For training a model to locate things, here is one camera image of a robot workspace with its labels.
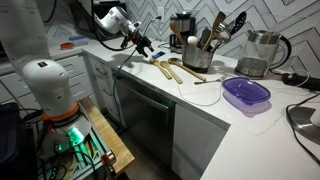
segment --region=white robot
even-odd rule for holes
[[[138,52],[147,56],[143,49],[148,47],[153,51],[151,42],[140,36],[137,25],[126,17],[122,8],[114,7],[103,19],[97,16],[95,19],[111,33],[121,30],[126,36],[139,37],[133,38],[133,43],[137,45]],[[36,1],[1,0],[0,22],[0,41],[8,58],[36,97],[43,110],[41,118],[48,124],[38,156],[48,158],[80,144],[90,132],[91,125],[73,99],[68,73],[60,64],[50,60],[46,32]]]

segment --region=white countertop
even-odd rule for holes
[[[107,41],[111,47],[119,47],[121,40]],[[121,52],[105,49],[96,41],[90,41],[87,46],[80,46],[73,50],[60,50],[56,42],[49,44],[50,53],[54,59],[76,54],[82,50],[95,56],[110,66],[119,67],[132,53],[133,48]],[[155,49],[150,56],[159,51],[166,54],[159,60],[181,55],[170,53],[167,49],[159,49],[160,42],[153,42]],[[202,74],[207,80],[214,80],[223,74],[236,77],[233,73],[237,60],[215,55],[212,67],[208,73]],[[167,80],[165,76],[148,62],[147,58],[137,53],[123,67],[123,70],[132,74],[149,86],[166,92],[177,103],[188,103],[194,106],[194,111],[202,110],[228,124],[230,128],[221,145],[209,163],[203,180],[206,179],[320,179],[320,167],[298,145],[292,130],[286,120],[285,107],[298,103],[313,94],[306,90],[286,86],[277,80],[277,76],[267,76],[257,81],[271,92],[269,100],[271,108],[254,117],[247,117],[232,106],[221,95],[221,83],[194,85],[199,81],[194,76],[177,66],[171,68],[184,81],[178,85],[174,79]],[[312,100],[305,106],[318,106],[320,98]],[[298,134],[301,142],[320,158],[320,146]]]

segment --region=wall outlet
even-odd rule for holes
[[[164,7],[158,7],[158,16],[161,16],[161,21],[164,23]]]

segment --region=dishwasher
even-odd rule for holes
[[[116,89],[122,124],[159,161],[171,168],[175,102],[150,85],[124,75],[117,78]]]

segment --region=glass kettle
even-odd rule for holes
[[[240,59],[235,68],[235,73],[239,76],[262,79],[269,69],[278,68],[289,59],[291,44],[280,33],[265,30],[249,30],[248,33],[248,40],[240,51]],[[284,53],[282,58],[274,63],[280,43]]]

